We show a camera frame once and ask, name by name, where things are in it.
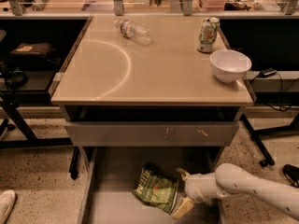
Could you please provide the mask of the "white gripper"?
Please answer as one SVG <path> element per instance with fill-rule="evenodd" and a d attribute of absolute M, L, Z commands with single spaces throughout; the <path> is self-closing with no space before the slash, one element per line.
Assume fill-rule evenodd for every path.
<path fill-rule="evenodd" d="M 214 173 L 190 175 L 186 170 L 177 168 L 181 179 L 185 181 L 185 193 L 188 197 L 179 200 L 172 217 L 181 218 L 190 212 L 194 203 L 202 203 L 217 197 L 217 184 Z"/>

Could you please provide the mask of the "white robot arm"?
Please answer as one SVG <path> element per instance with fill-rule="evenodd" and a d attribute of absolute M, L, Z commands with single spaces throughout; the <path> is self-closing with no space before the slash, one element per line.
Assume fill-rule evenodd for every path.
<path fill-rule="evenodd" d="M 299 220 L 299 188 L 260 178 L 231 163 L 223 163 L 214 173 L 204 175 L 191 175 L 181 168 L 177 171 L 186 196 L 178 199 L 174 218 L 189 213 L 196 203 L 248 194 Z"/>

